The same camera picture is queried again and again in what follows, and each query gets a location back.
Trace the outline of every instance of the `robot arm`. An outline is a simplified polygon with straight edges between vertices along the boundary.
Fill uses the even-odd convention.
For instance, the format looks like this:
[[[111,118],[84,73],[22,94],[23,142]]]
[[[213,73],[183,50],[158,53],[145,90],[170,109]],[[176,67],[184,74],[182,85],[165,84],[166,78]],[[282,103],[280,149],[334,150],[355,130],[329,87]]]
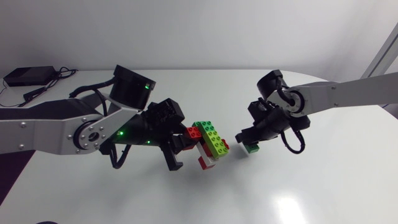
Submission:
[[[185,117],[177,102],[166,99],[151,103],[143,111],[155,82],[117,66],[114,78],[92,86],[82,86],[70,94],[93,90],[82,99],[48,101],[30,108],[0,108],[0,154],[38,150],[59,155],[89,154],[100,151],[110,155],[118,169],[131,145],[159,146],[169,170],[183,166],[175,158],[181,150],[197,144],[184,136]],[[110,95],[97,88],[113,85]],[[110,101],[106,110],[105,100]],[[94,108],[103,104],[104,114]],[[115,144],[126,144],[119,162]]]
[[[279,70],[263,77],[257,87],[262,95],[249,105],[254,118],[253,126],[235,136],[249,153],[258,150],[257,143],[281,138],[291,152],[300,154],[305,149],[301,130],[310,127],[308,114],[344,106],[378,105],[398,103],[398,73],[365,78],[352,82],[316,82],[288,87]],[[284,131],[292,128],[301,142],[298,151],[293,150]]]
[[[398,72],[351,82],[315,82],[284,90],[290,106],[273,92],[268,100],[290,112],[293,117],[305,116],[335,107],[398,103]]]

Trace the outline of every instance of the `white lego brick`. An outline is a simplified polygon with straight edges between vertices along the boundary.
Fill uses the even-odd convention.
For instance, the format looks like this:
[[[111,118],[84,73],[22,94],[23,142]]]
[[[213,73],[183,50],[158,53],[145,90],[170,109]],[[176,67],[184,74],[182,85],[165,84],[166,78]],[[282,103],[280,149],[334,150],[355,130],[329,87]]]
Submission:
[[[201,155],[202,158],[203,158],[203,161],[205,161],[206,166],[209,167],[209,166],[215,165],[215,164],[218,162],[218,159],[215,159],[215,158],[213,158],[213,157],[208,157],[208,156],[206,155],[206,152],[205,152],[205,150],[203,149],[203,147],[201,146],[200,142],[198,142],[197,148],[198,148],[198,150],[199,150],[200,155]]]

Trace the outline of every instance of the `white table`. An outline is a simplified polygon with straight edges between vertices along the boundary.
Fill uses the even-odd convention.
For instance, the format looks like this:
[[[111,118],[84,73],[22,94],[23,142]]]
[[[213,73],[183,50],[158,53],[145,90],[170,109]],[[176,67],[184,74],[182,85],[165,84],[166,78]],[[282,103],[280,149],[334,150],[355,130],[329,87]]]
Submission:
[[[260,97],[256,83],[267,70],[136,72],[157,82],[150,101],[179,103],[185,125],[212,121],[229,154],[203,171],[196,148],[183,151],[184,166],[169,172],[158,147],[133,146],[120,170],[99,152],[36,152],[0,207],[1,223],[398,223],[398,121],[380,107],[310,115],[300,155],[280,138],[248,155],[234,136],[250,127],[247,107]],[[112,73],[78,72],[35,103],[66,98]],[[290,86],[320,80],[283,74]],[[9,89],[0,102],[19,103],[34,88]],[[287,137],[297,147],[290,131]]]

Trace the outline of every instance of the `light green lego brick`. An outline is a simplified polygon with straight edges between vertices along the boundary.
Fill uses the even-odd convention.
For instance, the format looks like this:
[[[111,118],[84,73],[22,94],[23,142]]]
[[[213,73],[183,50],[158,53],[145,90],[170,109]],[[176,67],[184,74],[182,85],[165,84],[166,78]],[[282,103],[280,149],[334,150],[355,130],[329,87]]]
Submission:
[[[215,159],[227,155],[228,149],[225,147],[216,131],[205,132],[202,136],[210,149],[211,155],[213,155]]]
[[[251,145],[251,146],[244,145],[244,147],[246,148],[246,150],[248,151],[248,153],[257,152],[257,151],[260,149],[259,146],[258,146],[257,144]]]
[[[211,121],[197,121],[194,122],[193,127],[198,127],[199,131],[203,134],[209,131],[216,131],[214,126],[211,124]]]

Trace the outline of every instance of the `red lego brick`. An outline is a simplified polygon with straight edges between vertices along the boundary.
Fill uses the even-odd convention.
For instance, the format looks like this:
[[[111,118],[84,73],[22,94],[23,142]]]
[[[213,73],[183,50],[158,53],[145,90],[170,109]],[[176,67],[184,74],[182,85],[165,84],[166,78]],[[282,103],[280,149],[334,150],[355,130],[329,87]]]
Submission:
[[[214,165],[211,165],[211,166],[206,166],[205,161],[203,160],[202,156],[199,157],[198,161],[200,163],[201,169],[203,169],[203,170],[210,169],[210,168],[212,168],[212,167],[214,167],[216,165],[216,164],[214,164]]]
[[[197,127],[187,128],[185,130],[184,136],[196,141],[201,139],[201,133]]]
[[[222,142],[224,143],[225,147],[229,150],[229,145],[225,142],[225,139],[222,139]]]
[[[190,149],[193,149],[194,147],[195,147],[196,145],[193,145],[193,146],[190,146],[190,147],[186,147],[185,149],[182,149],[182,150],[190,150]]]
[[[201,146],[203,147],[203,150],[205,150],[206,156],[208,156],[208,157],[213,156],[211,154],[209,147],[207,146],[207,144],[205,142],[204,143],[201,142]]]

